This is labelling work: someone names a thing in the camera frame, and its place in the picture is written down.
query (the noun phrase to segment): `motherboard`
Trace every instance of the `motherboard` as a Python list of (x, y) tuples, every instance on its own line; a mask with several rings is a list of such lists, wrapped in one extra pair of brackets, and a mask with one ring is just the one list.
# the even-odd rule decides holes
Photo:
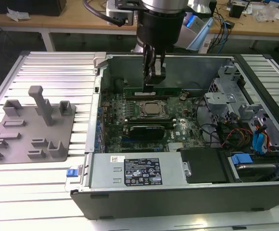
[(194, 118), (198, 98), (184, 95), (181, 89), (153, 95), (134, 89), (125, 89), (124, 94), (104, 92), (105, 152), (176, 152), (205, 146)]

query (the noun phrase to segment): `power connector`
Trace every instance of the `power connector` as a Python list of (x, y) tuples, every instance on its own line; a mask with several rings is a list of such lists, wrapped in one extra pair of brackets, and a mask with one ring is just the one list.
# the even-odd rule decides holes
[(225, 21), (226, 24), (226, 28), (228, 29), (232, 29), (235, 26), (235, 23), (231, 22), (231, 21)]

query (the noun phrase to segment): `slotted aluminum surface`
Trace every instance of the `slotted aluminum surface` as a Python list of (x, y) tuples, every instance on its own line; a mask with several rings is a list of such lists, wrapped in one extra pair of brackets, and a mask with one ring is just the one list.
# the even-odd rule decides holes
[[(279, 65), (262, 55), (243, 55), (250, 68), (255, 72), (264, 87), (279, 105)], [(245, 86), (254, 103), (260, 103), (249, 85)]]
[[(279, 206), (256, 213), (87, 220), (69, 193), (65, 192), (64, 183), (66, 170), (84, 163), (89, 100), (92, 95), (90, 83), (94, 79), (92, 59), (93, 53), (34, 52), (23, 57), (18, 70), (12, 74), (12, 81), (0, 97), (0, 121), (4, 115), (2, 104), (6, 99), (19, 99), (22, 103), (32, 105), (33, 102), (27, 96), (28, 88), (40, 83), (48, 83), (43, 93), (50, 102), (64, 98), (74, 103), (76, 117), (69, 146), (70, 157), (65, 162), (0, 165), (0, 231), (220, 231), (232, 230), (232, 226), (279, 231)], [(76, 184), (79, 179), (74, 178), (72, 182)]]

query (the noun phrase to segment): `blue drive latch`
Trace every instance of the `blue drive latch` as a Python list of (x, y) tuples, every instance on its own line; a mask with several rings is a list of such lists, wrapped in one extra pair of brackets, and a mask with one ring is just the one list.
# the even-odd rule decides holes
[(232, 162), (234, 165), (241, 165), (241, 164), (251, 164), (253, 160), (251, 159), (251, 155), (247, 153), (238, 153), (234, 154), (231, 157)]

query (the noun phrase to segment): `floor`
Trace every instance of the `floor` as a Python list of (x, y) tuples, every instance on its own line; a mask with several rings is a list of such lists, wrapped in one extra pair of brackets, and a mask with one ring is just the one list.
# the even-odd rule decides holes
[[(135, 36), (85, 35), (82, 43), (80, 34), (54, 34), (57, 51), (111, 51), (129, 52), (136, 44)], [(221, 53), (270, 54), (279, 64), (279, 50), (275, 51), (277, 41), (260, 41), (254, 50), (249, 48), (250, 41), (229, 39)], [(21, 51), (45, 51), (44, 43), (38, 33), (0, 32), (0, 84), (8, 74)], [(175, 52), (188, 52), (181, 49)]]

